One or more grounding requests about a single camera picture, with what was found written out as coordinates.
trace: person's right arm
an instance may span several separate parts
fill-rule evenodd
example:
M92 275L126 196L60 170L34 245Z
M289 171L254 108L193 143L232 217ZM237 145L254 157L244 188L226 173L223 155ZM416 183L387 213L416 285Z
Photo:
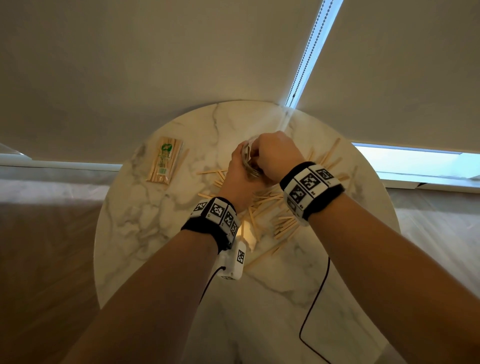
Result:
M279 182L304 161L282 132L252 155ZM365 313L409 363L480 363L480 300L346 194L309 224Z

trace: round marble table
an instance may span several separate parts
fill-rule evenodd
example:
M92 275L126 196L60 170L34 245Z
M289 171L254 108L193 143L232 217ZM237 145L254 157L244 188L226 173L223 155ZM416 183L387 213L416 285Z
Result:
M282 129L306 155L341 141L332 169L348 173L348 194L399 231L390 198L361 153L335 130L301 111L273 103L231 101L205 106L155 131L125 162L103 203L95 237L95 283L100 307L180 229L209 191L213 178L200 170L225 168L238 143ZM146 182L159 136L182 139L190 152L172 185ZM246 264L276 241L265 234ZM183 363L322 363L298 337L324 278L327 254L309 227L301 228L274 257L238 281L215 278L200 304ZM302 338L330 362L373 363L387 344L359 307L334 266L303 330Z

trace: person's left arm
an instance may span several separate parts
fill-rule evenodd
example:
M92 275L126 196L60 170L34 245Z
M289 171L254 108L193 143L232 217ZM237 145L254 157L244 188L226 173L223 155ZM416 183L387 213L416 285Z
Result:
M242 146L218 194L237 213L266 187L248 179ZM217 253L210 234L180 231L118 289L63 363L178 363Z

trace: black cable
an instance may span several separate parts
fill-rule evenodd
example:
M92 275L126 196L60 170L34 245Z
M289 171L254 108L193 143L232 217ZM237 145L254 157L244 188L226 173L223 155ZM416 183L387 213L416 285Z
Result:
M226 267L219 267L219 268L215 271L215 273L212 274L212 276L211 276L210 279L208 280L207 285L205 286L204 292L202 293L202 297L200 298L200 302L202 301L202 298L204 297L205 292L207 292L207 288L208 288L208 286L210 285L210 282L212 281L213 277L215 277L215 274L217 274L218 271L221 270L221 269L222 269L222 270L225 270L225 269L227 269L227 268L226 268Z
M330 257L328 257L328 263L327 263L327 272L325 273L325 277L324 277L324 280L322 281L322 284L320 285L320 289L318 290L317 292L317 295L315 296L315 299L313 300L313 303L312 305L310 306L310 309L308 310L308 313L305 317L305 320L303 321L303 324L301 325L301 328L300 328L300 332L299 332L299 339L301 342L303 342L305 345L307 345L307 347L313 351L315 354L317 354L318 356L320 356L323 360L325 360L328 364L332 364L330 363L323 355L321 355L317 350L315 350L314 348L312 348L309 344L307 344L302 338L301 338L301 332L303 331L303 327L305 326L305 324L307 323L307 319L308 319L308 316L310 315L310 312L312 311L313 309L313 306L315 306L315 302L317 302L317 298L318 296L320 295L320 292L322 291L322 288L324 287L324 284L325 284L325 281L327 280L327 277L328 277L328 271L330 270Z

